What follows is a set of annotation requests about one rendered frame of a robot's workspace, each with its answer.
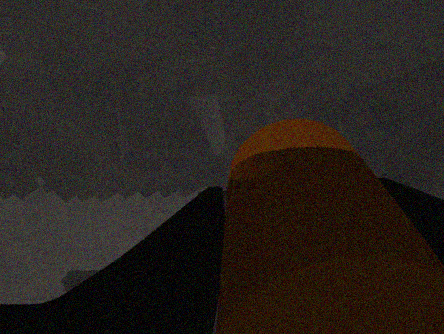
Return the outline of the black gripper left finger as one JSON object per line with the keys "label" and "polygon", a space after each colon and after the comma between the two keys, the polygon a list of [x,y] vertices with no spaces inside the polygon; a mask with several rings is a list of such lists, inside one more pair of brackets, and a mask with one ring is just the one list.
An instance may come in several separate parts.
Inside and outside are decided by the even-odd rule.
{"label": "black gripper left finger", "polygon": [[207,187],[57,299],[0,304],[0,334],[213,334],[225,203]]}

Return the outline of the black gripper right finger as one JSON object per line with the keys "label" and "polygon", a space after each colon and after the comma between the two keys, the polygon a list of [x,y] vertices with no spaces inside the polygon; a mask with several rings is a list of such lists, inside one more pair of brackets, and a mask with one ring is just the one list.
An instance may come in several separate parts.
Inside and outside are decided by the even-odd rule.
{"label": "black gripper right finger", "polygon": [[417,188],[404,186],[395,180],[378,179],[444,264],[444,200],[425,194]]}

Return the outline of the orange cylinder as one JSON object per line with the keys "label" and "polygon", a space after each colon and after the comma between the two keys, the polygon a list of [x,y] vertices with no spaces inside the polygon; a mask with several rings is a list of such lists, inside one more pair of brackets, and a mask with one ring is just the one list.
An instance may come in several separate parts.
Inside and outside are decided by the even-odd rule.
{"label": "orange cylinder", "polygon": [[215,334],[444,334],[444,264],[338,131],[286,119],[231,160]]}

